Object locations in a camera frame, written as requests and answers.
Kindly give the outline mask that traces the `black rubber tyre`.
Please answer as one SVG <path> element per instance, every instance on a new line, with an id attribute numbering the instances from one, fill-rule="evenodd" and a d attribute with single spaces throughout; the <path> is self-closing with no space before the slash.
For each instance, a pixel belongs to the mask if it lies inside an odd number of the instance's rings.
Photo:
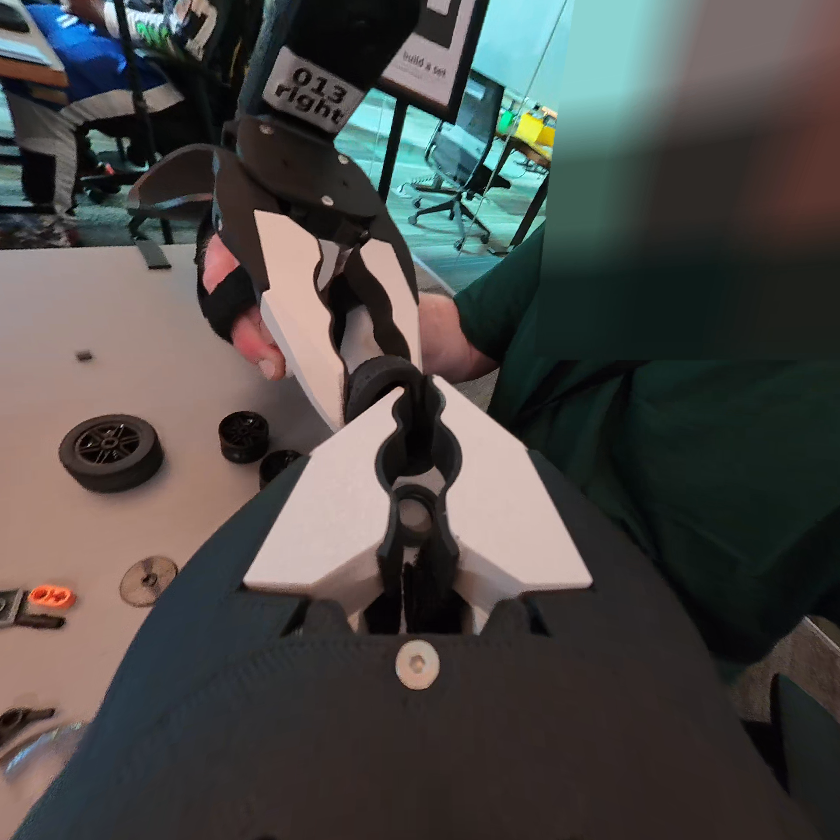
<path id="1" fill-rule="evenodd" d="M 344 423 L 351 423 L 397 387 L 417 398 L 423 393 L 424 380 L 424 374 L 401 356 L 384 354 L 366 360 L 348 380 Z"/>

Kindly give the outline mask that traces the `wooden desk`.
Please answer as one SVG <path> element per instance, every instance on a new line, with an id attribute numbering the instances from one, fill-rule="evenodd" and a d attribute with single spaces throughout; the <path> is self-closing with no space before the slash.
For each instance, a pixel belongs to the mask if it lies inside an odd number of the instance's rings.
<path id="1" fill-rule="evenodd" d="M 60 58 L 23 2 L 2 1 L 1 76 L 66 89 L 69 80 Z M 8 28 L 5 18 L 25 21 L 26 28 Z"/>

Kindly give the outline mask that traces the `assembled black toy wheel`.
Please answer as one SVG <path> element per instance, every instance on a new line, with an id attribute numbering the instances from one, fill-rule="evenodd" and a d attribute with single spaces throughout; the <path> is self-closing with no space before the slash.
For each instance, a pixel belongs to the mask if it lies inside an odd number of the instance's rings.
<path id="1" fill-rule="evenodd" d="M 142 431 L 140 449 L 119 465 L 86 465 L 74 455 L 76 436 L 83 424 L 103 421 L 106 418 L 137 421 Z M 58 457 L 69 476 L 83 489 L 98 494 L 112 494 L 140 487 L 153 478 L 163 465 L 164 451 L 159 436 L 150 423 L 134 415 L 107 414 L 89 418 L 73 427 L 61 440 Z"/>

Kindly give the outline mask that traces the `dark round disc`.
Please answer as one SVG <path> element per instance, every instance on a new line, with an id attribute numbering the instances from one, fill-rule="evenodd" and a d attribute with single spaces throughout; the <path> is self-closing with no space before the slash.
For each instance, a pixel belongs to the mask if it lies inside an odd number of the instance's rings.
<path id="1" fill-rule="evenodd" d="M 153 555 L 133 564 L 119 584 L 123 603 L 134 607 L 151 607 L 179 573 L 176 563 L 161 555 Z"/>

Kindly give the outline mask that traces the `person's right hand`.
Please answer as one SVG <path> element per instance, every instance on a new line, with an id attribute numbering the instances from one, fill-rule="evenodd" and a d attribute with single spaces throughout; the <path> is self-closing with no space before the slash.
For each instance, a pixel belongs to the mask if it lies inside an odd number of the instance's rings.
<path id="1" fill-rule="evenodd" d="M 248 273 L 216 233 L 196 251 L 197 297 L 205 320 L 269 381 L 282 380 L 286 359 L 259 310 Z"/>

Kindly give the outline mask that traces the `yellow storage bins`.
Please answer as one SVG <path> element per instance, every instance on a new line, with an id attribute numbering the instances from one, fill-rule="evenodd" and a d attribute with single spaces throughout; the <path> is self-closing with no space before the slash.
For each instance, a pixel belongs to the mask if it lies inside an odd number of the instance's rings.
<path id="1" fill-rule="evenodd" d="M 550 168 L 556 120 L 556 111 L 538 103 L 526 108 L 526 102 L 512 101 L 502 107 L 496 128 L 496 139 L 503 142 L 500 162 L 518 152 L 531 164 Z"/>

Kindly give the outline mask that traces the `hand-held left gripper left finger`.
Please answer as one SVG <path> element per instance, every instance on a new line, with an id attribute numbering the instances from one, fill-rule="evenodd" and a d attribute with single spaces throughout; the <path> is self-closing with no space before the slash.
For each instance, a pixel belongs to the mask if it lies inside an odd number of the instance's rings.
<path id="1" fill-rule="evenodd" d="M 396 431 L 396 387 L 315 448 L 253 563 L 245 588 L 341 604 L 349 619 L 382 593 L 377 551 L 391 517 L 391 492 L 376 458 Z"/>

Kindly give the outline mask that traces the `clear bag of small parts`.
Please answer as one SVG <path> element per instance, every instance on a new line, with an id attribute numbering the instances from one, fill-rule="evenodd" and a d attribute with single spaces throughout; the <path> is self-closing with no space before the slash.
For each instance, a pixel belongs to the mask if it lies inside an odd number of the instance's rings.
<path id="1" fill-rule="evenodd" d="M 28 738 L 2 757 L 2 780 L 16 791 L 44 791 L 78 750 L 87 721 L 67 723 Z"/>

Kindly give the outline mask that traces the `framed sign stand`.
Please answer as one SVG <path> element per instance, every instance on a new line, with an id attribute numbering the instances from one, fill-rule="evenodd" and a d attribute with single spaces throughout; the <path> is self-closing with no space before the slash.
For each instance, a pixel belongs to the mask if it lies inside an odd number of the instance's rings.
<path id="1" fill-rule="evenodd" d="M 410 107 L 453 122 L 485 22 L 488 1 L 421 1 L 413 32 L 377 85 L 395 100 L 378 193 L 386 200 Z"/>

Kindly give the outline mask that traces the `black connector piece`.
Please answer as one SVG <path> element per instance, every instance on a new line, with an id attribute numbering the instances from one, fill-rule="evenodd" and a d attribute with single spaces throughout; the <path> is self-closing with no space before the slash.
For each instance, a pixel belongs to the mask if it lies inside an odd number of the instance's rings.
<path id="1" fill-rule="evenodd" d="M 10 708 L 1 714 L 1 747 L 5 747 L 14 741 L 27 727 L 38 721 L 51 719 L 55 716 L 56 709 L 15 707 Z"/>

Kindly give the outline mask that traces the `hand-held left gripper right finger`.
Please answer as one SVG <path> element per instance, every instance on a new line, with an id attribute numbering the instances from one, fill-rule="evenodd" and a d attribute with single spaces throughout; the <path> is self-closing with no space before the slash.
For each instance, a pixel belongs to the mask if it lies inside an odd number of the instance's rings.
<path id="1" fill-rule="evenodd" d="M 445 492 L 448 529 L 458 546 L 455 590 L 480 633 L 500 601 L 593 584 L 526 446 L 442 377 L 440 420 L 461 455 Z"/>

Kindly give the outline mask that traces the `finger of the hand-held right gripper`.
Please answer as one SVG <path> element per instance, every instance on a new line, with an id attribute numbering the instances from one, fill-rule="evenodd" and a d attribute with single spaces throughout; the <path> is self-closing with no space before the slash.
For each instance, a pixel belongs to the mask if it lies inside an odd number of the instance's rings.
<path id="1" fill-rule="evenodd" d="M 347 374 L 383 355 L 422 368 L 417 295 L 390 244 L 345 249 L 341 291 L 341 360 Z"/>
<path id="2" fill-rule="evenodd" d="M 340 248 L 322 242 L 285 215 L 255 210 L 269 283 L 261 318 L 310 404 L 332 431 L 344 424 L 346 369 L 333 341 L 333 315 L 321 292 L 333 278 Z"/>

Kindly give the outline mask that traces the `black office chair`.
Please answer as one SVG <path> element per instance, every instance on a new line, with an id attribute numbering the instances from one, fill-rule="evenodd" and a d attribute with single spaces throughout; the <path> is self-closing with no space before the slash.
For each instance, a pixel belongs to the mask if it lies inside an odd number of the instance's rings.
<path id="1" fill-rule="evenodd" d="M 455 222 L 458 238 L 455 249 L 462 250 L 466 222 L 478 227 L 479 241 L 488 245 L 490 230 L 467 207 L 467 202 L 482 196 L 488 189 L 509 190 L 511 183 L 487 165 L 487 156 L 497 137 L 504 87 L 471 70 L 454 122 L 439 121 L 427 144 L 424 161 L 431 172 L 425 180 L 401 186 L 413 191 L 415 213 L 407 221 L 417 226 L 424 215 L 446 213 Z"/>

